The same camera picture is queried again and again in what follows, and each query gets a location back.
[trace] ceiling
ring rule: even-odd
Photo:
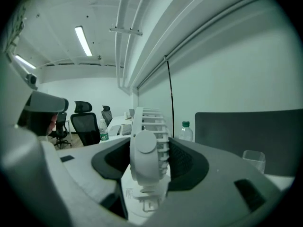
[[[115,65],[115,33],[120,0],[31,0],[16,53],[36,67],[47,64]],[[130,28],[140,0],[130,0],[125,28]],[[74,28],[83,26],[93,56],[87,57]],[[122,41],[122,65],[127,45]]]

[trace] metal pipe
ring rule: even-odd
[[[65,66],[65,65],[74,65],[74,63],[59,63],[58,65],[55,64],[47,64],[46,66]],[[81,62],[77,65],[91,65],[91,66],[111,66],[111,67],[116,67],[115,65],[111,65],[111,64],[106,64],[106,65],[101,65],[98,63],[90,63],[90,62]]]
[[[133,24],[131,27],[131,30],[139,30],[139,26],[141,23],[141,20],[145,14],[145,11],[149,5],[151,0],[140,0],[138,9],[136,11],[136,14],[134,16]],[[127,42],[127,48],[125,53],[125,60],[124,60],[124,69],[123,69],[123,80],[122,80],[122,86],[125,86],[125,79],[126,79],[126,73],[128,70],[128,61],[131,54],[131,50],[134,43],[134,35],[129,35],[128,42]]]
[[[227,16],[228,14],[238,10],[241,7],[244,7],[256,0],[242,0],[240,2],[237,2],[236,4],[230,6],[226,10],[220,12],[216,16],[214,16],[212,19],[208,20],[206,23],[202,24],[197,30],[195,30],[193,33],[191,33],[187,38],[185,38],[181,43],[179,43],[167,56],[166,59],[168,60],[171,58],[175,53],[177,53],[183,46],[185,46],[189,41],[191,41],[193,38],[195,38],[198,34],[200,34],[202,31],[206,30],[209,26],[217,22],[218,20],[222,19],[223,17]],[[137,89],[139,89],[164,63],[166,60],[161,60],[161,62],[146,76],[143,81],[139,84]]]
[[[120,0],[116,28],[124,28],[124,20],[126,16],[128,3],[129,0]],[[122,34],[116,33],[115,58],[116,58],[116,74],[117,74],[118,88],[121,88],[120,87],[121,41],[122,41]]]
[[[75,59],[76,58],[87,58],[87,56],[76,56],[76,57],[74,57]],[[51,64],[55,64],[55,63],[58,63],[58,62],[60,62],[60,61],[67,61],[67,60],[70,60],[70,58],[65,58],[65,59],[60,59],[60,60],[56,60],[56,61],[51,61],[51,62],[48,62],[48,63],[45,63],[45,64],[43,64],[43,65],[41,65],[41,66],[37,66],[37,68],[40,68],[40,67],[43,67],[43,66],[47,66],[47,65],[51,65]]]

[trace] floor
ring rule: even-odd
[[[50,136],[48,137],[48,141],[51,142],[52,144],[56,143],[56,138],[52,138]],[[79,147],[83,147],[83,144],[79,138],[79,136],[77,134],[72,134],[72,140],[70,135],[68,134],[63,140],[67,140],[68,142],[70,142],[72,144],[72,146],[67,145],[67,144],[62,144],[62,149],[70,149],[70,148],[79,148]]]

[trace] cable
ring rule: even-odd
[[[169,70],[169,61],[167,62],[167,69],[169,71],[169,84],[170,84],[170,95],[171,95],[171,109],[172,109],[172,137],[175,137],[175,114],[174,114],[174,98],[172,95],[172,86],[171,86],[171,77],[170,77],[170,70]]]

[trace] white bracket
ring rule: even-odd
[[[132,177],[140,186],[156,186],[166,175],[169,165],[169,137],[170,132],[159,109],[136,108],[130,165]]]
[[[115,33],[122,33],[122,34],[129,34],[129,35],[138,35],[142,36],[143,33],[140,31],[135,31],[131,29],[124,29],[124,28],[109,28],[110,32],[115,32]]]

